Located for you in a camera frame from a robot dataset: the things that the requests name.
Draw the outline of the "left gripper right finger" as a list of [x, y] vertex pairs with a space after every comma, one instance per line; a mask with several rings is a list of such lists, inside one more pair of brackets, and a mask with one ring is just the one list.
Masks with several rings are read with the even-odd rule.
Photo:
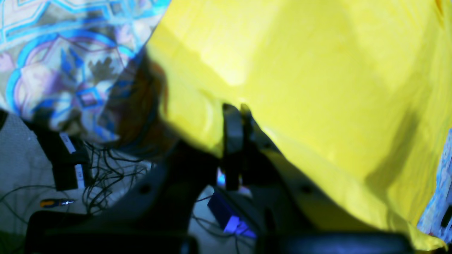
[[412, 254], [405, 236], [368, 227], [322, 229], [355, 220], [289, 162], [246, 106], [225, 104], [216, 198], [256, 238], [256, 254]]

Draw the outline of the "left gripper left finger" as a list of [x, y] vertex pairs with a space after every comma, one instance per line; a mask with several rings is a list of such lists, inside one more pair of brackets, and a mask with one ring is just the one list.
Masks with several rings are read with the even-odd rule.
[[221, 159], [181, 141], [142, 180], [100, 215], [48, 229], [30, 254], [197, 254], [188, 234], [192, 209], [207, 185], [238, 190], [244, 183], [244, 106], [224, 104]]

